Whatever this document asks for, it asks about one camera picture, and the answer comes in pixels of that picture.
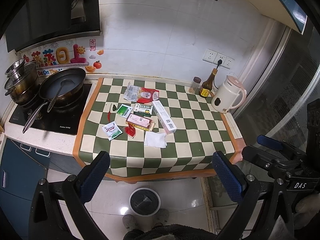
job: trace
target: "wall outlet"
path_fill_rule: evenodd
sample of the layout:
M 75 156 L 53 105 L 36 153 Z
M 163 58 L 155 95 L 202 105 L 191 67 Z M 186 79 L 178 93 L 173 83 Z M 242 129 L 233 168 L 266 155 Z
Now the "wall outlet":
M 226 58 L 227 58 L 227 56 L 222 55 L 222 54 L 220 54 L 220 53 L 217 53 L 217 55 L 216 55 L 213 63 L 217 65 L 217 64 L 218 64 L 218 60 L 221 59 L 221 60 L 222 60 L 221 66 L 223 66 L 223 63 L 225 62 Z
M 205 52 L 202 60 L 210 62 L 210 63 L 213 63 L 214 58 L 216 57 L 216 55 L 217 55 L 217 52 L 207 49 L 207 51 Z
M 235 60 L 231 57 L 227 57 L 224 63 L 222 64 L 222 66 L 230 69 L 233 67 L 234 64 L 235 64 Z

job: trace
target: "metal screw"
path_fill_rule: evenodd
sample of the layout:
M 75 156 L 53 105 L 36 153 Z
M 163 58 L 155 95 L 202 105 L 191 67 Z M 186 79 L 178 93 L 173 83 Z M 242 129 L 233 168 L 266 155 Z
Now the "metal screw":
M 279 185 L 282 185 L 282 184 L 283 184 L 283 179 L 278 178 L 278 179 L 277 179 L 277 182 L 278 182 Z
M 40 185 L 43 185 L 45 182 L 46 182 L 46 179 L 41 179 L 41 180 L 39 180 L 39 184 L 40 184 Z
M 252 174 L 247 175 L 247 180 L 248 181 L 254 181 L 255 177 Z
M 76 175 L 70 175 L 67 180 L 68 181 L 74 181 L 76 179 Z

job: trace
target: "floor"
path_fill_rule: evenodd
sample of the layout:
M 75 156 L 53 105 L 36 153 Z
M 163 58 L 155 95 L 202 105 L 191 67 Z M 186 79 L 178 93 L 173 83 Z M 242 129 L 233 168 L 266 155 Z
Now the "floor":
M 244 174 L 248 174 L 248 172 L 246 171 L 246 168 L 247 167 L 243 167 L 241 169 Z M 217 232 L 220 232 L 220 230 L 225 226 L 225 224 L 228 222 L 231 215 L 235 211 L 237 203 L 233 202 L 229 198 L 228 193 L 223 187 L 222 182 L 219 180 L 218 176 L 208 177 L 208 183 L 209 183 L 211 197 L 212 197 L 212 204 L 214 206 L 214 210 L 212 210 L 212 214 L 215 213 L 214 216 L 216 216 L 219 220 L 219 223 L 216 224 L 216 227 L 217 227 Z M 251 229 L 253 228 L 257 220 L 261 207 L 262 207 L 262 201 L 258 201 L 251 215 L 251 218 L 245 228 L 246 231 L 243 232 L 243 238 L 245 238 L 245 236 L 250 234 Z
M 65 180 L 68 174 L 48 170 L 49 182 Z M 155 190 L 161 199 L 161 207 L 170 212 L 168 224 L 180 224 L 209 230 L 204 197 L 199 178 L 170 181 L 138 182 L 128 184 L 103 180 L 92 200 L 85 204 L 94 221 L 110 240 L 123 239 L 127 230 L 122 224 L 122 216 L 133 214 L 129 208 L 129 196 L 137 188 L 148 187 Z M 61 210 L 72 234 L 82 239 L 64 201 Z M 152 217 L 135 216 L 140 229 L 148 231 L 154 222 Z

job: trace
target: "person's foot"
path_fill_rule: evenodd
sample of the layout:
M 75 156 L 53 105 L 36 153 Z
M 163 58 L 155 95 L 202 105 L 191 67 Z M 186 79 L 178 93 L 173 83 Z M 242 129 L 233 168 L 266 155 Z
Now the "person's foot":
M 136 219 L 134 218 L 133 215 L 125 215 L 122 217 L 122 223 L 124 225 L 124 227 L 128 230 L 128 231 L 132 231 L 134 229 L 138 228 L 138 224 Z
M 160 208 L 159 211 L 155 214 L 154 218 L 154 222 L 156 222 L 156 224 L 154 225 L 155 227 L 158 226 L 164 226 L 169 219 L 169 211 L 164 209 L 164 208 Z

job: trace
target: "spice jar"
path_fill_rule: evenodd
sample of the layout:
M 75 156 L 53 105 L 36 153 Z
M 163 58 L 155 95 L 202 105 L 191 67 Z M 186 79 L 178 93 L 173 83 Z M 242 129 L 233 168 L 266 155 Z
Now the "spice jar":
M 189 87 L 189 93 L 190 94 L 195 94 L 196 90 L 199 88 L 201 82 L 201 78 L 199 77 L 194 77 L 193 81 L 191 83 L 191 86 Z

